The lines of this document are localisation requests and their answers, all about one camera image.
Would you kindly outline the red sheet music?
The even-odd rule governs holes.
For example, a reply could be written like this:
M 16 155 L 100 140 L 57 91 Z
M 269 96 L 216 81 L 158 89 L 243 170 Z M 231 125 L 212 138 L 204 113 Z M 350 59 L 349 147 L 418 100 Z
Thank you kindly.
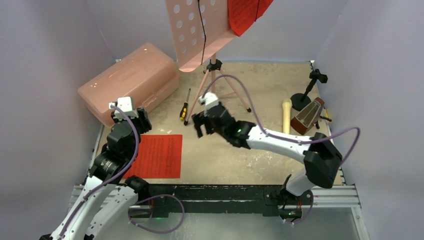
M 181 134 L 141 135 L 138 155 L 124 177 L 136 175 L 142 179 L 180 178 L 182 146 Z
M 228 21 L 233 33 L 242 36 L 272 5 L 273 0 L 228 0 Z

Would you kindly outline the cream microphone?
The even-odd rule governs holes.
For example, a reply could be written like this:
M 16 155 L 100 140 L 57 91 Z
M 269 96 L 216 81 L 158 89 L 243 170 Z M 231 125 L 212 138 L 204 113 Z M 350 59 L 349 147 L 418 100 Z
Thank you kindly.
M 291 130 L 291 109 L 291 99 L 285 98 L 282 102 L 282 132 L 285 134 L 290 134 Z

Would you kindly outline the brown metronome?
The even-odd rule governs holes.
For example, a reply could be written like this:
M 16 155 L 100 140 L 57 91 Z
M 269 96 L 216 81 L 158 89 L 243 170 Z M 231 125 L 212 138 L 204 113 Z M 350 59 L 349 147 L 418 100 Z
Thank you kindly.
M 290 126 L 300 135 L 305 135 L 318 122 L 324 104 L 321 98 L 316 97 L 290 120 Z

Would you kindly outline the pink tripod music stand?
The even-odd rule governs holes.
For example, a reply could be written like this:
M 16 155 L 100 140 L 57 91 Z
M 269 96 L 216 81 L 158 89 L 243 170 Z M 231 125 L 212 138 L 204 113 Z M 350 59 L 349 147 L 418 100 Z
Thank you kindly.
M 183 120 L 188 125 L 198 98 L 204 92 L 215 92 L 215 78 L 224 76 L 217 52 L 235 34 L 229 24 L 226 0 L 167 0 L 165 6 L 178 69 L 188 73 L 204 68 L 202 81 Z

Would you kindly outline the black pliers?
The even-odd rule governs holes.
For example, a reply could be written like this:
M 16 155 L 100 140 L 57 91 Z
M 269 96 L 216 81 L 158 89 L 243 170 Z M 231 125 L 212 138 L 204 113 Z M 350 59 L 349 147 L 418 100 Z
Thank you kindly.
M 327 117 L 327 116 L 323 116 L 323 115 L 320 115 L 320 116 L 319 116 L 319 119 L 326 120 L 326 121 L 328 121 L 328 122 L 332 122 L 332 119 L 331 119 L 331 118 L 329 118 L 329 117 Z M 315 122 L 315 127 L 316 127 L 318 130 L 320 129 L 320 125 L 319 125 L 319 121 L 318 121 L 318 120 Z

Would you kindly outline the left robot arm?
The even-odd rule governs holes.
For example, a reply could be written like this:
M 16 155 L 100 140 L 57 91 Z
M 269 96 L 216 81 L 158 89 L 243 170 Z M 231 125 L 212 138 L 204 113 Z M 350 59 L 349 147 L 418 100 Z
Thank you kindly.
M 88 171 L 83 190 L 62 223 L 42 240 L 82 240 L 90 223 L 109 193 L 135 161 L 141 134 L 152 129 L 147 112 L 142 108 L 125 112 L 112 107 L 114 125 L 106 144 Z

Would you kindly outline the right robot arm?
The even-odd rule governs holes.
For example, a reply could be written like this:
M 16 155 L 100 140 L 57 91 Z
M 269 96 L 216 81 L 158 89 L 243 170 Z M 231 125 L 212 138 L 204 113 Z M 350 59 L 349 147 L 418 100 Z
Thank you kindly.
M 330 189 L 334 185 L 342 155 L 318 132 L 314 136 L 296 136 L 270 131 L 265 134 L 256 123 L 235 120 L 221 104 L 192 115 L 198 137 L 201 127 L 206 134 L 218 134 L 236 148 L 264 150 L 294 159 L 304 165 L 303 170 L 289 175 L 280 190 L 282 200 L 294 203 L 315 186 Z

